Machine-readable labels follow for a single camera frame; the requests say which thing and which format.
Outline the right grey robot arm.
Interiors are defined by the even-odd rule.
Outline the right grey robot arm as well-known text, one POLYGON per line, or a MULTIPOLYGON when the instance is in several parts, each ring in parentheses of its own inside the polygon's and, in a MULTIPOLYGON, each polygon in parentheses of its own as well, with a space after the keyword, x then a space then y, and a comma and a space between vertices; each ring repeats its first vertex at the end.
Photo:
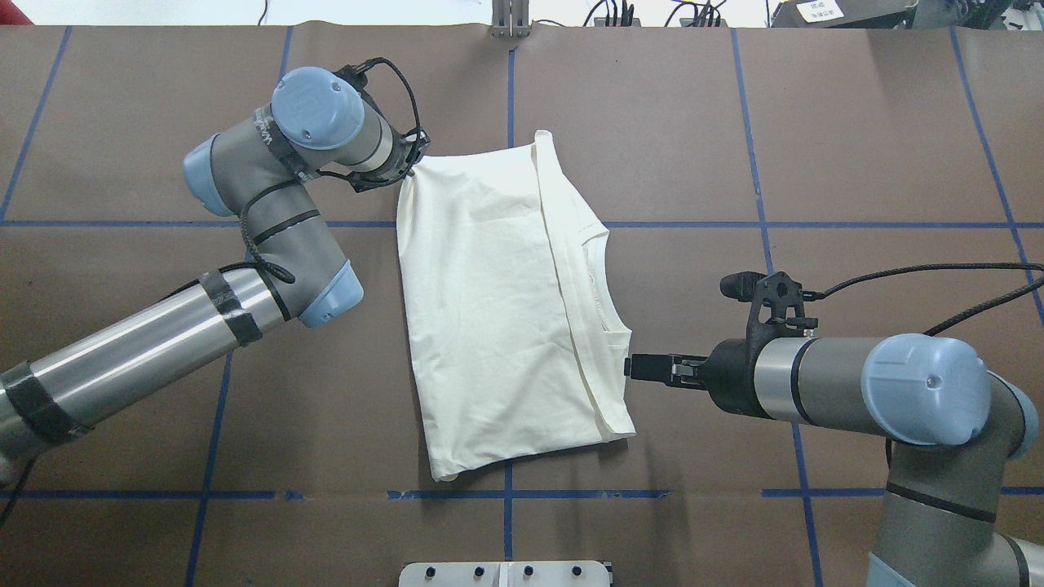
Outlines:
POLYGON ((708 391, 717 408, 887 439, 869 586, 1040 586, 1042 547, 997 532, 1006 464, 1041 431, 1033 400, 959 339, 721 342, 707 357, 634 354, 641 382, 708 391))

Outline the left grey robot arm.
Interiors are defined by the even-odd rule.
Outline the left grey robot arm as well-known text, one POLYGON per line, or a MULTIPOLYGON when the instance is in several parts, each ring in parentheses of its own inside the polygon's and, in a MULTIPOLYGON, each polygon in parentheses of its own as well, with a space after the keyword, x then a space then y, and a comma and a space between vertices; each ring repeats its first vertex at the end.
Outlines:
POLYGON ((115 413, 291 320, 314 328, 363 298, 361 280, 306 189, 329 164, 357 192, 411 174, 430 138, 420 121, 395 130, 366 90, 388 58, 339 70, 301 67, 246 121, 187 152, 191 193, 236 217, 245 260, 2 375, 2 483, 42 453, 77 441, 115 413))

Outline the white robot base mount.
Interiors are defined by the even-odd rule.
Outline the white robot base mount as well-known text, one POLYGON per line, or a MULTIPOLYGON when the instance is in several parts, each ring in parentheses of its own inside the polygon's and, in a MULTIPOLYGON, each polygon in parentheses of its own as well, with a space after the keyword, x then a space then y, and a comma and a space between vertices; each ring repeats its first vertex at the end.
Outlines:
POLYGON ((613 586, 610 562, 596 560, 410 563, 399 586, 613 586))

